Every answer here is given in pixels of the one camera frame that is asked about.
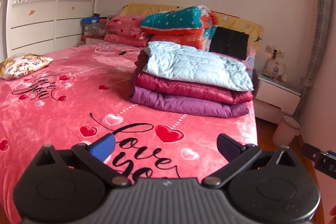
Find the person's right hand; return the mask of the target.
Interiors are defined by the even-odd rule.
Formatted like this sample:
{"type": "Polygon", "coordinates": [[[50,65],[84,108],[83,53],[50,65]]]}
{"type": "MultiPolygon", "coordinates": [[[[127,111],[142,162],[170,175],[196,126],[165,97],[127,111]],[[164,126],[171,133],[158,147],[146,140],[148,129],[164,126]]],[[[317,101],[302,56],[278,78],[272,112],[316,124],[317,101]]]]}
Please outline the person's right hand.
{"type": "Polygon", "coordinates": [[[329,224],[336,224],[336,205],[330,211],[331,220],[329,224]]]}

